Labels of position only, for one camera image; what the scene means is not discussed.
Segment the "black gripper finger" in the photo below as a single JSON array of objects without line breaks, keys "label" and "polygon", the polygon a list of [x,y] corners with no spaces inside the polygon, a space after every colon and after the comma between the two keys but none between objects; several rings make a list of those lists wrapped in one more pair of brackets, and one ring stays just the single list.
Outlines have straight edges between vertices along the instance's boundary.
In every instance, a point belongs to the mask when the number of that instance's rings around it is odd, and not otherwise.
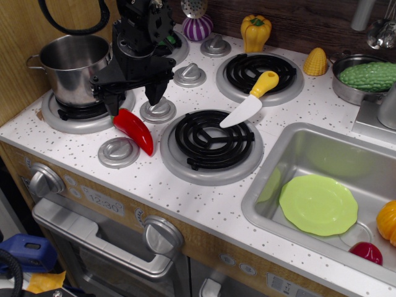
[{"label": "black gripper finger", "polygon": [[102,101],[109,115],[118,115],[120,103],[125,99],[125,93],[105,93]]},{"label": "black gripper finger", "polygon": [[168,80],[146,80],[145,82],[145,95],[151,106],[155,106],[161,100],[166,88]]}]

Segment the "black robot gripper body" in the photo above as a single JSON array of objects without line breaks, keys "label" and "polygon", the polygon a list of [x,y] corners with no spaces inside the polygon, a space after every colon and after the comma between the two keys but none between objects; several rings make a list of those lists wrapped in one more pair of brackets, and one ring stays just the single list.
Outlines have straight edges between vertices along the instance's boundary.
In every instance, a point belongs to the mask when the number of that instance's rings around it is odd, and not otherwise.
[{"label": "black robot gripper body", "polygon": [[110,63],[90,78],[93,95],[124,93],[145,87],[146,80],[173,78],[174,59],[154,55],[159,37],[164,40],[173,32],[169,18],[141,18],[141,23],[122,18],[113,24],[113,57]]}]

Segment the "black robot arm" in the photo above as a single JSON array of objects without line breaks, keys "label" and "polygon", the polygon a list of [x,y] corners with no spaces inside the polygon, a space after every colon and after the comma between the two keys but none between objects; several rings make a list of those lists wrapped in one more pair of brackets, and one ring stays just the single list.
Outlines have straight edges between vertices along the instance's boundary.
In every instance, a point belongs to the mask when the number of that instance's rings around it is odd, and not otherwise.
[{"label": "black robot arm", "polygon": [[156,105],[176,64],[174,59],[154,53],[173,32],[166,1],[118,1],[117,8],[121,18],[113,24],[111,61],[90,78],[93,96],[111,116],[118,115],[125,92],[139,87],[145,87],[149,103]]}]

